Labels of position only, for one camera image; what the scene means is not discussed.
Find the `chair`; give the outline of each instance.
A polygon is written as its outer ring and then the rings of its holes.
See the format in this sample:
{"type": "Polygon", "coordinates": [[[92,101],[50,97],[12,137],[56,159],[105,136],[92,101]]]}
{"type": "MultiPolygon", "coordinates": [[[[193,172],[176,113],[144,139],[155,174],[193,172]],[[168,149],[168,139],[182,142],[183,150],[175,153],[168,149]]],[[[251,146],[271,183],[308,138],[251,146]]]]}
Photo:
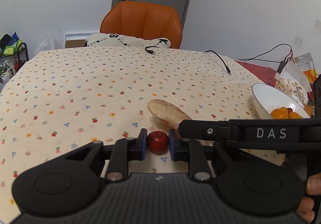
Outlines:
{"type": "Polygon", "coordinates": [[[182,25],[174,8],[135,1],[122,1],[110,10],[100,32],[145,40],[165,37],[171,41],[171,48],[176,49],[182,42],[182,25]]]}

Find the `orange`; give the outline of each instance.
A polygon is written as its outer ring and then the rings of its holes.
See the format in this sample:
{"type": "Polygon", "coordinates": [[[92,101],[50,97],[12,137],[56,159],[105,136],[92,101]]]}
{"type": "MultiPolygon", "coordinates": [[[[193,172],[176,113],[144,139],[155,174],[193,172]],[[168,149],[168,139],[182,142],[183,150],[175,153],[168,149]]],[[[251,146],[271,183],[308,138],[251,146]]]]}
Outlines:
{"type": "Polygon", "coordinates": [[[283,106],[282,106],[280,109],[283,110],[283,111],[286,113],[286,115],[288,115],[288,109],[286,109],[286,108],[283,107],[283,106]]]}
{"type": "Polygon", "coordinates": [[[288,115],[286,114],[286,112],[283,111],[283,110],[280,109],[280,108],[274,109],[274,110],[271,112],[271,116],[272,116],[274,119],[287,119],[287,118],[288,118],[288,115]]]}
{"type": "Polygon", "coordinates": [[[305,110],[305,112],[308,114],[308,116],[311,117],[311,115],[312,115],[312,106],[306,105],[306,106],[304,107],[304,110],[305,110]]]}
{"type": "Polygon", "coordinates": [[[299,115],[297,112],[290,112],[288,115],[289,119],[301,119],[301,115],[299,115]]]}

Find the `human hand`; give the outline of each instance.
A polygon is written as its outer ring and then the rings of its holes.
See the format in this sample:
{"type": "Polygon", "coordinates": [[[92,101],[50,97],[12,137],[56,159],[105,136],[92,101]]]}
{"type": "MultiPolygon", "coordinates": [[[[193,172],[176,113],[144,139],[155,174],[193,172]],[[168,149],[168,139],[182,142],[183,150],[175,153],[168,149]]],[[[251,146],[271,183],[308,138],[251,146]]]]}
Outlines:
{"type": "MultiPolygon", "coordinates": [[[[305,189],[308,195],[321,195],[321,173],[310,176],[305,189]]],[[[312,210],[313,206],[313,199],[304,197],[297,209],[297,214],[307,223],[310,223],[314,219],[315,213],[312,210]]]]}

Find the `apple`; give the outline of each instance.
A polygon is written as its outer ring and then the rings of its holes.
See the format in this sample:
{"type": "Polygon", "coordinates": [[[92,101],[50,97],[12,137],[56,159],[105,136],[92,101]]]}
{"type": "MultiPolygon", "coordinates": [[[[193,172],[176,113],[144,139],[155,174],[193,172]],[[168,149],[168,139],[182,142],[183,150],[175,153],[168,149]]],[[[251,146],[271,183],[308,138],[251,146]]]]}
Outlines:
{"type": "Polygon", "coordinates": [[[162,154],[167,151],[169,139],[162,131],[151,132],[147,137],[148,149],[155,154],[162,154]]]}

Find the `tablecloth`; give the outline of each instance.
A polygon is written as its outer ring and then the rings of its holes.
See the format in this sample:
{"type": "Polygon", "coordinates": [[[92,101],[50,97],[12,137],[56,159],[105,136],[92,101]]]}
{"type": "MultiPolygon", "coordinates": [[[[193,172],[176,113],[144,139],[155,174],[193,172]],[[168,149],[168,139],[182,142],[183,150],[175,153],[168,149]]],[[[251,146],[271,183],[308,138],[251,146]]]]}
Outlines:
{"type": "MultiPolygon", "coordinates": [[[[164,99],[194,120],[258,119],[251,85],[261,82],[234,60],[211,53],[141,47],[87,47],[38,53],[0,94],[0,224],[19,210],[11,185],[23,171],[86,143],[114,144],[169,128],[146,108],[164,99]]],[[[248,150],[276,164],[282,155],[248,150]]],[[[130,172],[186,172],[187,163],[147,152],[130,172]]]]}

